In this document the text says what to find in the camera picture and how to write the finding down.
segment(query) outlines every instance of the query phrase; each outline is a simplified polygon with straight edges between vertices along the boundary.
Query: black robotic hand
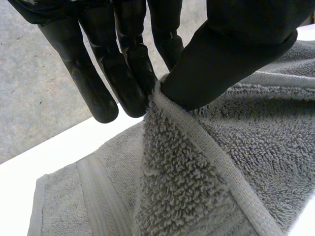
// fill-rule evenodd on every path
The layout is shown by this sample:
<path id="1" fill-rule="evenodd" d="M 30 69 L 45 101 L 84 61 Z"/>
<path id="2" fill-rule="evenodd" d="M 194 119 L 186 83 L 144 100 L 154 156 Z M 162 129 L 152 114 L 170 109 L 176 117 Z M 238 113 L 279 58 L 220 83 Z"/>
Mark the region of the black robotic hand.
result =
<path id="1" fill-rule="evenodd" d="M 146 0 L 9 2 L 27 21 L 39 26 L 60 54 L 97 121 L 113 121 L 118 107 L 92 64 L 79 24 L 125 112 L 134 118 L 145 114 L 148 96 L 157 80 L 142 38 Z M 176 32 L 182 0 L 148 0 L 148 4 L 156 48 L 171 70 L 184 49 Z"/>

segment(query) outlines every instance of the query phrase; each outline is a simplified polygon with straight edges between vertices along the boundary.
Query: towel fold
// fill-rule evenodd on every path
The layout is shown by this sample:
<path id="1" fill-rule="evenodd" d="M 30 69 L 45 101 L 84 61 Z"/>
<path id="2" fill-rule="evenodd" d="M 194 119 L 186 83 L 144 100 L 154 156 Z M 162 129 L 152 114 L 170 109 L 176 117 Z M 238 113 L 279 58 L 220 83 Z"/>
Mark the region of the towel fold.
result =
<path id="1" fill-rule="evenodd" d="M 28 235 L 285 235 L 315 189 L 310 52 L 189 113 L 157 83 L 144 121 L 37 181 Z"/>

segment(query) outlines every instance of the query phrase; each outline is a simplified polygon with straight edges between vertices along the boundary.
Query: gray concrete floor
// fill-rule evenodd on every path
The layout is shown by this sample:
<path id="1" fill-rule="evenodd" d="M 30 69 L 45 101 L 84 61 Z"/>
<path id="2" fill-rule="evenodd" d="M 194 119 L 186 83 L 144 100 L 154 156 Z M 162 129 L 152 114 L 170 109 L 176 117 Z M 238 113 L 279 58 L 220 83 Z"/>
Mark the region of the gray concrete floor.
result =
<path id="1" fill-rule="evenodd" d="M 206 20 L 205 0 L 184 0 L 178 30 L 184 45 Z M 0 1 L 0 164 L 88 119 L 91 114 L 59 55 L 37 26 Z M 150 15 L 144 40 L 158 77 L 167 72 L 153 44 Z M 105 81 L 85 44 L 94 65 Z"/>

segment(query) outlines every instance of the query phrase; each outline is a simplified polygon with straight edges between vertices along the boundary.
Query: terry cloth towel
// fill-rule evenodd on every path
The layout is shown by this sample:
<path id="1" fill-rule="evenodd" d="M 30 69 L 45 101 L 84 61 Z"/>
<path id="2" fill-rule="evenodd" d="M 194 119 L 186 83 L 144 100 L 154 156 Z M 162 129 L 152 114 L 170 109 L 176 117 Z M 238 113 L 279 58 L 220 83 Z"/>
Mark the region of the terry cloth towel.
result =
<path id="1" fill-rule="evenodd" d="M 29 236 L 281 236 L 315 189 L 315 42 L 37 181 Z"/>

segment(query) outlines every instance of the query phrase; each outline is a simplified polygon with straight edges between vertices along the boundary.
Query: gray towel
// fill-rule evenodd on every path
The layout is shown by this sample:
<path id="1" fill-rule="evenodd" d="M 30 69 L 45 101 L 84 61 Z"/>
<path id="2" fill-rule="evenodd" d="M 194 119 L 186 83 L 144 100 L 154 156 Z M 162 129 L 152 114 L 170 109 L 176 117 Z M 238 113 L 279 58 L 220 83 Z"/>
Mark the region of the gray towel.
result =
<path id="1" fill-rule="evenodd" d="M 37 181 L 29 235 L 285 235 L 315 189 L 310 52 L 189 113 L 157 83 L 143 122 Z"/>

